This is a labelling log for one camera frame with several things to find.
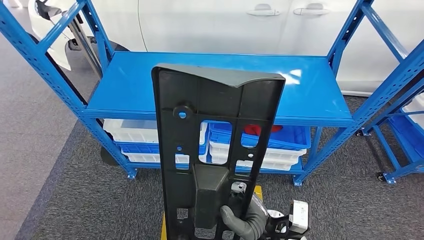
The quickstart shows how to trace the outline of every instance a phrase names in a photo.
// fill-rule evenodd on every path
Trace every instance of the shelf rack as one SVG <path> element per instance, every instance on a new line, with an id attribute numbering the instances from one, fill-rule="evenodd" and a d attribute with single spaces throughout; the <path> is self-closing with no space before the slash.
<path id="1" fill-rule="evenodd" d="M 294 185 L 301 186 L 310 173 L 396 93 L 418 75 L 422 75 L 424 41 L 408 53 L 372 9 L 372 3 L 373 0 L 356 2 L 326 56 L 114 51 L 90 0 L 77 0 L 40 42 L 25 32 L 3 3 L 0 3 L 0 31 L 125 169 L 130 179 L 135 178 L 137 168 L 154 166 L 129 162 L 103 130 L 99 119 L 155 119 L 151 79 L 154 65 L 186 64 L 281 74 L 287 82 L 274 123 L 317 127 L 307 163 L 303 165 L 300 162 L 292 167 L 292 170 L 280 172 L 294 175 Z M 75 26 L 80 23 L 80 11 L 96 38 L 101 64 L 98 72 L 101 81 L 89 102 L 81 97 L 60 67 L 46 54 L 49 46 L 68 25 L 73 30 L 78 29 Z M 369 19 L 400 63 L 364 104 L 351 114 L 338 88 L 336 75 L 343 51 L 364 16 Z M 318 151 L 323 127 L 339 129 Z"/>
<path id="2" fill-rule="evenodd" d="M 420 126 L 414 126 L 416 123 L 407 119 L 409 115 L 424 114 L 424 109 L 414 112 L 402 111 L 405 105 L 409 104 L 415 96 L 422 92 L 424 92 L 424 72 L 421 70 L 421 72 L 398 94 L 393 104 L 357 132 L 357 136 L 370 136 L 371 132 L 374 132 L 379 139 L 387 153 L 388 159 L 395 169 L 393 172 L 380 172 L 378 174 L 378 178 L 381 181 L 386 181 L 388 184 L 395 184 L 396 179 L 409 174 L 424 173 L 424 153 L 422 153 L 422 150 L 424 150 L 424 141 L 422 141 L 424 140 L 424 130 L 420 129 Z M 380 127 L 383 124 L 389 126 L 401 149 L 405 153 L 408 160 L 405 166 L 400 165 L 389 143 L 381 132 Z M 420 154 L 417 147 L 412 144 L 412 141 L 414 141 L 415 144 L 421 145 Z"/>

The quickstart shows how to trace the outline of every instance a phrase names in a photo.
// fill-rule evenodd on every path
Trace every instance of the gray glove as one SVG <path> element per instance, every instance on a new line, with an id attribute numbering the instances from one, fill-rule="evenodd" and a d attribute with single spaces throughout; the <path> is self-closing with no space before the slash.
<path id="1" fill-rule="evenodd" d="M 234 216 L 229 206 L 222 206 L 221 217 L 225 225 L 245 240 L 258 240 L 265 231 L 268 220 L 267 209 L 262 201 L 253 194 L 246 213 L 246 221 Z"/>

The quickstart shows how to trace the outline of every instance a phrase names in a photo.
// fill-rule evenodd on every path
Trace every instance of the car door handle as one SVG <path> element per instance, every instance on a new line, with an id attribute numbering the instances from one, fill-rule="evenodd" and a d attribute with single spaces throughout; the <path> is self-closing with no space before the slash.
<path id="1" fill-rule="evenodd" d="M 247 14 L 253 15 L 253 16 L 278 16 L 278 15 L 280 15 L 280 12 L 275 10 L 275 9 L 271 9 L 271 10 L 251 10 L 251 11 L 247 11 Z"/>
<path id="2" fill-rule="evenodd" d="M 250 10 L 246 12 L 249 15 L 253 16 L 278 16 L 280 15 L 280 11 L 271 8 L 269 4 L 260 3 L 254 7 L 254 10 Z"/>
<path id="3" fill-rule="evenodd" d="M 296 8 L 293 10 L 293 13 L 296 15 L 325 15 L 330 12 L 329 9 Z"/>

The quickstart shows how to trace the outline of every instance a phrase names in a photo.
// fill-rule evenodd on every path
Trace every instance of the rectangular cutout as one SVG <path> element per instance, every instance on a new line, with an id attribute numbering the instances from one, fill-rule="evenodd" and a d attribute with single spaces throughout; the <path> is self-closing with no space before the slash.
<path id="1" fill-rule="evenodd" d="M 217 226 L 214 226 L 212 229 L 195 227 L 194 236 L 202 239 L 215 239 L 216 230 Z"/>
<path id="2" fill-rule="evenodd" d="M 208 164 L 223 165 L 228 162 L 233 125 L 227 121 L 213 121 L 209 123 L 209 153 L 211 162 Z"/>
<path id="3" fill-rule="evenodd" d="M 234 232 L 230 230 L 226 230 L 222 233 L 222 240 L 233 240 Z"/>
<path id="4" fill-rule="evenodd" d="M 190 163 L 190 156 L 180 152 L 175 153 L 175 168 L 178 170 L 188 170 Z"/>
<path id="5" fill-rule="evenodd" d="M 189 209 L 187 208 L 177 208 L 176 209 L 176 219 L 183 220 L 189 218 Z"/>
<path id="6" fill-rule="evenodd" d="M 262 127 L 256 124 L 247 124 L 244 126 L 243 135 L 240 139 L 241 145 L 245 148 L 255 148 L 258 145 L 261 130 Z"/>
<path id="7" fill-rule="evenodd" d="M 251 160 L 237 160 L 236 163 L 236 168 L 237 167 L 243 167 L 242 169 L 238 169 L 236 172 L 238 175 L 242 175 L 242 176 L 249 176 L 251 174 L 252 171 L 252 166 L 253 166 L 253 161 Z"/>

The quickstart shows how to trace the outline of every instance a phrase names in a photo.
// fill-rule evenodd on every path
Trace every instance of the red object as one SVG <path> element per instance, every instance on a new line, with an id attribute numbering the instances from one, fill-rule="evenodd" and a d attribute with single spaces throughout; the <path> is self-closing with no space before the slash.
<path id="1" fill-rule="evenodd" d="M 281 129 L 283 129 L 283 126 L 273 125 L 272 128 L 271 128 L 271 133 L 278 132 Z M 255 125 L 255 124 L 248 124 L 247 126 L 244 127 L 244 132 L 246 134 L 260 136 L 261 135 L 261 126 Z"/>

